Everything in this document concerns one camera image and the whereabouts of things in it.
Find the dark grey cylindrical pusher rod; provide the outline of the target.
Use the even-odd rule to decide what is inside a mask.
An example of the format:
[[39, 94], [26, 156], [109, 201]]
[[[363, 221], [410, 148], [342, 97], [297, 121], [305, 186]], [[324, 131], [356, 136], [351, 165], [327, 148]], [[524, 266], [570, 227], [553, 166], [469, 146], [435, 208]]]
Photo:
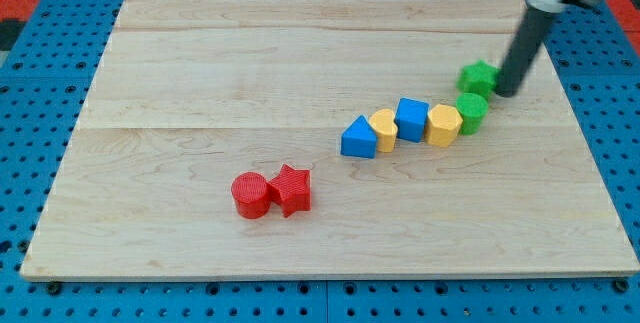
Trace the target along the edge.
[[557, 14], [527, 7], [496, 76], [494, 92], [501, 97], [514, 97], [547, 35]]

